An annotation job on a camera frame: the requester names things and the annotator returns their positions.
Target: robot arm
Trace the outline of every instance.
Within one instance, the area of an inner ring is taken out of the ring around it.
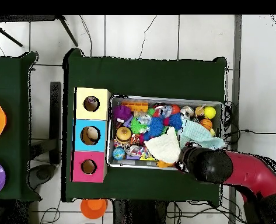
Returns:
[[[276,224],[276,172],[262,157],[188,147],[177,168],[200,181],[234,186],[243,196],[248,224]]]

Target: shape sorter box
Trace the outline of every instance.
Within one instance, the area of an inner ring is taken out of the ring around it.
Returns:
[[[92,89],[87,87],[75,87],[76,93],[76,119],[81,120],[107,120],[108,107],[111,93],[107,89]],[[98,108],[94,111],[85,109],[84,101],[87,97],[97,100]]]
[[[82,170],[83,162],[91,160],[96,166],[94,173],[87,174]],[[107,164],[104,152],[96,151],[75,151],[74,152],[74,171],[72,174],[73,182],[102,183],[107,174]]]
[[[99,140],[94,145],[87,145],[81,140],[81,132],[85,127],[94,127],[99,131]],[[75,151],[106,151],[107,121],[75,120]]]

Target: light blue cloth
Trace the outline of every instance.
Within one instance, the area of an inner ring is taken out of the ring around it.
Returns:
[[[222,138],[212,137],[210,131],[205,127],[186,119],[183,120],[179,135],[180,149],[184,148],[187,142],[194,142],[209,149],[219,149],[225,145]]]

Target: yellow cube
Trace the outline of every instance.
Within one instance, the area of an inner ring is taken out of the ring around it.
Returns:
[[[107,120],[111,93],[107,89],[76,87],[76,119]]]

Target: green table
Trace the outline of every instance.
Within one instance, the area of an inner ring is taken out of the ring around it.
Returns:
[[[219,205],[220,185],[195,181],[177,171],[108,167],[103,183],[70,182],[74,87],[108,89],[115,95],[223,102],[226,59],[214,61],[131,60],[83,57],[71,49],[64,58],[62,200],[117,198],[202,200]]]
[[[0,199],[40,199],[26,181],[30,154],[28,78],[36,55],[27,52],[19,58],[0,57],[0,106],[7,117],[0,136],[0,164],[6,173]]]

